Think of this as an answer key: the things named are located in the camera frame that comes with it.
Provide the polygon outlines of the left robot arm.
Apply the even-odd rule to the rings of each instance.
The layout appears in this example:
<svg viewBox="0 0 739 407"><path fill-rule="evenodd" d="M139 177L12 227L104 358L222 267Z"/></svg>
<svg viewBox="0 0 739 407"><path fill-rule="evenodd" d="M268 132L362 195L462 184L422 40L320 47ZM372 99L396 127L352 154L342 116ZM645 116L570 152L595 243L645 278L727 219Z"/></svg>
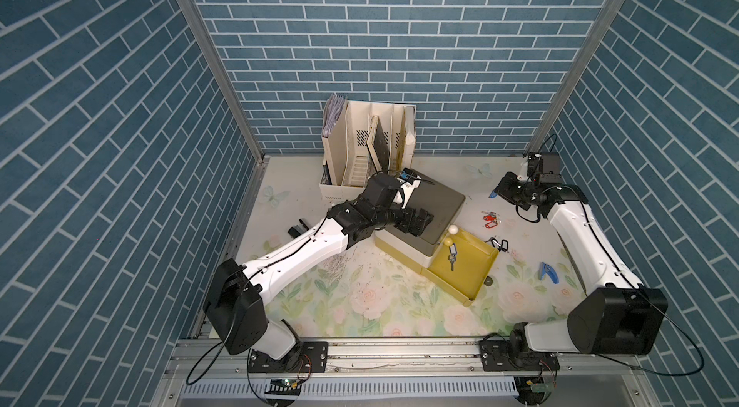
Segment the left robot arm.
<svg viewBox="0 0 739 407"><path fill-rule="evenodd" d="M255 260L221 263L203 311L231 355L250 349L281 360L299 346L296 332L267 316L265 307L319 263L346 252L388 227L419 237L433 220L410 205L425 176L406 168L398 176L377 173L354 199L332 206L325 217L283 247Z"/></svg>

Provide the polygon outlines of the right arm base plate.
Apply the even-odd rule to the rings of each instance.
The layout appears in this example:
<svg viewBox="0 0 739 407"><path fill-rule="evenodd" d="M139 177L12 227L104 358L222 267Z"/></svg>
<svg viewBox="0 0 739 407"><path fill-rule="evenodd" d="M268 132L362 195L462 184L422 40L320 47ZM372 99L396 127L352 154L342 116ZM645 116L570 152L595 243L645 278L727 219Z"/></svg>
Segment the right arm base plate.
<svg viewBox="0 0 739 407"><path fill-rule="evenodd" d="M504 340L481 340L478 348L485 372L558 372L559 360L554 353L520 349L517 343Z"/></svg>

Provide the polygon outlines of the black key fob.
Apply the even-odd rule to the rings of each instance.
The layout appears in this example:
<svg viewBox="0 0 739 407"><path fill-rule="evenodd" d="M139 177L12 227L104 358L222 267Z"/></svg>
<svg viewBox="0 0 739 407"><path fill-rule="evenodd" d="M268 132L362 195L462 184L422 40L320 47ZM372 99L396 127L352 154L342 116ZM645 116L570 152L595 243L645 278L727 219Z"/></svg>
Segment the black key fob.
<svg viewBox="0 0 739 407"><path fill-rule="evenodd" d="M487 240L487 243L490 243L495 249L498 249L500 252L507 252L509 250L509 243L506 239L497 239L496 237L490 237Z"/></svg>

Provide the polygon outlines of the red key ring keys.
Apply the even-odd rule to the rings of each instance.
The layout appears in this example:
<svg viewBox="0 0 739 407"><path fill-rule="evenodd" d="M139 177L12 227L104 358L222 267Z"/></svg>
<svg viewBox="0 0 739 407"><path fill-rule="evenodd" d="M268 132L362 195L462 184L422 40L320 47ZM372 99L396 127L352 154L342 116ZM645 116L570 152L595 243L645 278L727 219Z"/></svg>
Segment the red key ring keys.
<svg viewBox="0 0 739 407"><path fill-rule="evenodd" d="M486 229L494 229L498 227L500 221L498 220L498 214L495 212L483 212L484 227Z"/></svg>

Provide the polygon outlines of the yellow bottom drawer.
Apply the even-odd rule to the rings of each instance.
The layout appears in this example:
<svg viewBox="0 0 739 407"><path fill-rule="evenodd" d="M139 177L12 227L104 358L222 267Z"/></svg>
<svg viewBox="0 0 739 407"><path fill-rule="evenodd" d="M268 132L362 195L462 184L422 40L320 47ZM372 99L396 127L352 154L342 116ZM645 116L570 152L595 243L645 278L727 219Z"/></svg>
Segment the yellow bottom drawer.
<svg viewBox="0 0 739 407"><path fill-rule="evenodd" d="M455 243L458 260L450 270L448 246ZM421 275L463 306L470 307L477 299L500 251L473 234L450 226L437 246L431 264Z"/></svg>

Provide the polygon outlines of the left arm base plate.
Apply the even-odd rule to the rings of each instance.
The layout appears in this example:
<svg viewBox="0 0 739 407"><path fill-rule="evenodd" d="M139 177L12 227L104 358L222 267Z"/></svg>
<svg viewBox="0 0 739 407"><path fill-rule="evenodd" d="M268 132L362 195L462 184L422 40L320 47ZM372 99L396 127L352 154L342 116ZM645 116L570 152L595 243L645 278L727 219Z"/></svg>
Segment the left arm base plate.
<svg viewBox="0 0 739 407"><path fill-rule="evenodd" d="M322 374L326 369L328 348L327 341L300 341L281 359L252 350L248 371L251 374Z"/></svg>

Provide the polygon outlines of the olive drawer cabinet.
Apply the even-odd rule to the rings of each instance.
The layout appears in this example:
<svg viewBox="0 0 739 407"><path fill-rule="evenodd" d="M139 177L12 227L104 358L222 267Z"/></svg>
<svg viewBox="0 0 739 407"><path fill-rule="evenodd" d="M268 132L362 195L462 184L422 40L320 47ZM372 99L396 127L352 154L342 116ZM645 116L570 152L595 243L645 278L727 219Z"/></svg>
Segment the olive drawer cabinet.
<svg viewBox="0 0 739 407"><path fill-rule="evenodd" d="M465 196L411 168L404 168L398 179L402 193L396 202L403 202L413 216L410 226L387 227L376 231L373 238L378 248L421 274L430 268Z"/></svg>

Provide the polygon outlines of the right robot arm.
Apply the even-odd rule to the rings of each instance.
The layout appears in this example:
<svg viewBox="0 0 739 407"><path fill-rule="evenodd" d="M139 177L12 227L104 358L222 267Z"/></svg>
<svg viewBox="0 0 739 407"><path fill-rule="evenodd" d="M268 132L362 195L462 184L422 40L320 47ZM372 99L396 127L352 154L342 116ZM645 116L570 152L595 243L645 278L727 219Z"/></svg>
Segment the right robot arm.
<svg viewBox="0 0 739 407"><path fill-rule="evenodd" d="M512 354L649 354L667 298L625 265L584 192L565 183L558 153L527 154L521 170L507 172L495 192L518 210L534 208L538 220L554 228L586 293L565 320L516 324L509 338Z"/></svg>

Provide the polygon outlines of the silver keys grey tag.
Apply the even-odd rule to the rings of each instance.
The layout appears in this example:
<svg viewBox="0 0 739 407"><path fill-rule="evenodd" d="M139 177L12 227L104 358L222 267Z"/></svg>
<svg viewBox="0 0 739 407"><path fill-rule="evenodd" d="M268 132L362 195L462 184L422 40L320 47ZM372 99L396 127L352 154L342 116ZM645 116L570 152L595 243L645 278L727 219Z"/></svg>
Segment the silver keys grey tag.
<svg viewBox="0 0 739 407"><path fill-rule="evenodd" d="M448 261L450 262L450 270L454 271L455 264L458 260L458 249L455 243L451 243L448 246L448 252L450 253L448 254Z"/></svg>

